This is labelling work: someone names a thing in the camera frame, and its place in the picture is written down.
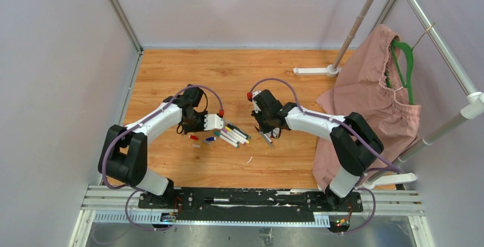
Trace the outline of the dark green capped marker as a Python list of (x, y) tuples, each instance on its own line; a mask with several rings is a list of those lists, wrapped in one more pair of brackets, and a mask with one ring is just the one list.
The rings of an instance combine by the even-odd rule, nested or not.
[(230, 145), (232, 145), (234, 147), (239, 147), (240, 146), (240, 143), (234, 137), (232, 137), (231, 135), (229, 135), (225, 131), (219, 131), (218, 132), (218, 136), (221, 139), (223, 139), (224, 141), (226, 141), (227, 143), (230, 143)]

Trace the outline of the houndstooth patterned pen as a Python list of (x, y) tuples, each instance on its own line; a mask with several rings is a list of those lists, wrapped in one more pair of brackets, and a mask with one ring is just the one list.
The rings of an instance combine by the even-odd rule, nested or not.
[(254, 126), (256, 131), (259, 133), (259, 135), (264, 139), (264, 141), (270, 146), (270, 147), (273, 147), (273, 144), (272, 144), (272, 141), (271, 139), (266, 135), (264, 134), (260, 128), (258, 128), (257, 126)]

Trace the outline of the pink capped white marker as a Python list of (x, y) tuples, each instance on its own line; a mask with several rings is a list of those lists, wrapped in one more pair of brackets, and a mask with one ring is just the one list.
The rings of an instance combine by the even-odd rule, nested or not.
[(226, 128), (223, 128), (222, 129), (223, 132), (225, 132), (228, 136), (230, 136), (231, 138), (233, 138), (234, 140), (236, 140), (238, 143), (242, 144), (242, 145), (245, 145), (246, 144), (246, 141), (243, 140), (242, 137), (238, 136), (237, 134), (235, 134), (233, 131), (231, 130), (228, 130)]

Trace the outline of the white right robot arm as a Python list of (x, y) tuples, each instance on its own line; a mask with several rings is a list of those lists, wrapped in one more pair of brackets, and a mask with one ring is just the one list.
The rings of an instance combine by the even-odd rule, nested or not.
[(329, 209), (341, 211), (349, 203), (349, 195), (365, 171), (384, 151), (384, 145), (362, 115), (324, 115), (299, 107), (282, 104), (269, 90), (249, 92), (253, 103), (251, 115), (263, 133), (274, 130), (301, 131), (328, 140), (336, 153), (339, 170), (324, 190)]

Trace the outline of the black capped white marker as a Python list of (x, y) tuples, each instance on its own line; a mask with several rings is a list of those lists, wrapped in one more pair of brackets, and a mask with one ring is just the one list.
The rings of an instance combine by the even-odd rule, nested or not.
[(235, 125), (231, 124), (231, 123), (228, 123), (227, 126), (232, 129), (232, 130), (235, 130), (237, 132), (239, 132), (241, 135), (243, 135), (246, 139), (250, 139), (251, 136), (249, 136), (247, 133), (245, 133), (243, 130), (241, 130), (240, 128), (236, 127)]

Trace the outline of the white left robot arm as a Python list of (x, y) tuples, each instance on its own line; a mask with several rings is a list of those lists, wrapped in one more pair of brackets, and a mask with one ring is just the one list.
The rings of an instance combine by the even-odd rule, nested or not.
[(169, 189), (172, 181), (148, 168), (148, 147), (173, 126), (177, 126), (180, 134), (205, 131), (208, 112), (199, 112), (196, 107), (206, 97), (201, 86), (189, 84), (140, 120), (126, 126), (111, 126), (98, 164), (105, 186), (151, 193), (159, 208), (170, 208), (175, 201), (175, 194)]

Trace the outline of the yellow capped white marker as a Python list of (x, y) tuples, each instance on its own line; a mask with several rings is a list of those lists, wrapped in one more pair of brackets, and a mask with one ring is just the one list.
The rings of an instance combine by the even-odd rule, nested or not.
[(242, 136), (242, 134), (238, 133), (237, 131), (235, 131), (234, 129), (230, 129), (228, 126), (225, 127), (225, 129), (230, 132), (231, 134), (233, 134), (234, 136), (236, 136), (239, 140), (241, 140), (244, 144), (248, 144), (249, 141), (247, 140), (246, 137)]

